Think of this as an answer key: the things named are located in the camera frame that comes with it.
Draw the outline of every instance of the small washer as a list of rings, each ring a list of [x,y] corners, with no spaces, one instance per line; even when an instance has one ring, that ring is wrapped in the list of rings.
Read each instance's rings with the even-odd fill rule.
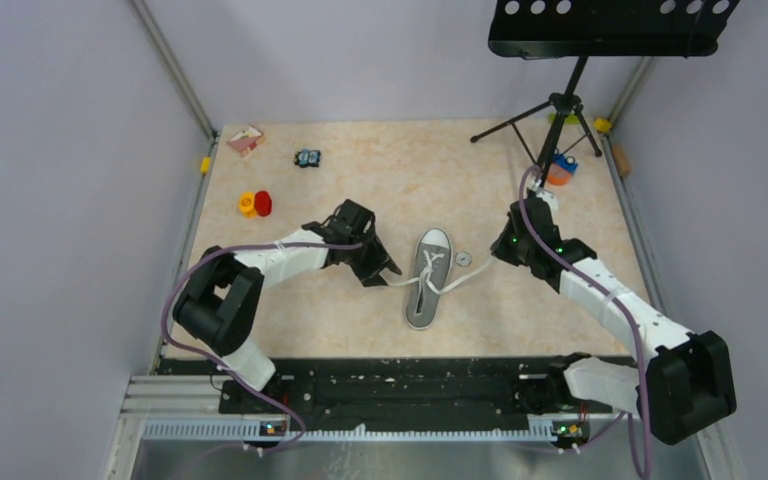
[[[472,257],[466,252],[461,252],[455,257],[455,263],[462,267],[468,267],[472,263]]]

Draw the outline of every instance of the white wall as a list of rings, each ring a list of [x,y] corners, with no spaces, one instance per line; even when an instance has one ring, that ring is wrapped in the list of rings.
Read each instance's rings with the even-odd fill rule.
[[[563,91],[575,63],[493,55],[495,0],[148,3],[214,127],[509,117]],[[591,60],[588,115],[610,113],[637,62]]]
[[[712,57],[659,60],[618,128],[669,303],[728,342],[730,425],[768,478],[768,2],[741,2]]]
[[[205,139],[124,0],[0,0],[0,479],[98,478]]]

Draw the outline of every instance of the blue object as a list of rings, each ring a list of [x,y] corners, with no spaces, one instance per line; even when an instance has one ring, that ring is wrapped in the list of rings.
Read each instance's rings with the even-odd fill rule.
[[[555,150],[555,158],[552,159],[552,162],[570,174],[574,174],[578,169],[578,162],[575,161],[575,157],[564,156],[564,154],[559,153],[557,149]]]
[[[322,158],[322,152],[319,150],[303,148],[296,152],[296,161],[294,163],[301,168],[319,167],[320,158]]]

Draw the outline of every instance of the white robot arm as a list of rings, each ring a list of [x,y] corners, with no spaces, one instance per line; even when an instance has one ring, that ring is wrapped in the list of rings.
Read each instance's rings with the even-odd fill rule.
[[[526,228],[518,202],[511,205],[505,229],[491,247],[493,255],[511,265],[529,267],[535,277],[581,305],[643,364],[656,438],[674,445],[735,411],[728,347],[722,338],[714,332],[696,335],[670,320],[617,280],[582,241],[562,240],[549,205],[539,196],[530,194],[525,199],[525,211],[543,243],[610,293],[605,295],[548,255]],[[614,298],[634,319],[643,358],[636,358],[632,326]],[[557,399],[558,403],[594,400],[627,412],[639,411],[639,376],[634,368],[587,354],[564,357],[558,365],[554,389],[568,396]]]
[[[256,390],[262,390],[275,373],[275,365],[249,335],[262,289],[339,263],[349,265],[365,287],[386,285],[379,275],[385,268],[402,273],[375,233],[375,215],[351,200],[325,222],[306,224],[274,243],[272,250],[244,250],[208,262],[193,274],[172,310],[178,324]],[[299,243],[309,246],[291,246]],[[322,248],[311,248],[316,245]],[[223,288],[228,291],[221,298],[216,290]]]

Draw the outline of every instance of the sneaker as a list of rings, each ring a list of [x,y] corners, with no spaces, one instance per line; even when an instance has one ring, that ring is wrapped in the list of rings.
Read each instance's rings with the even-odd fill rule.
[[[440,295],[434,293],[426,283],[426,279],[442,290],[449,277],[452,266],[452,242],[446,232],[432,228],[425,232],[416,246],[414,274],[420,277],[411,287],[406,317],[408,325],[415,330],[425,330],[431,326],[434,314],[437,313],[437,303]]]

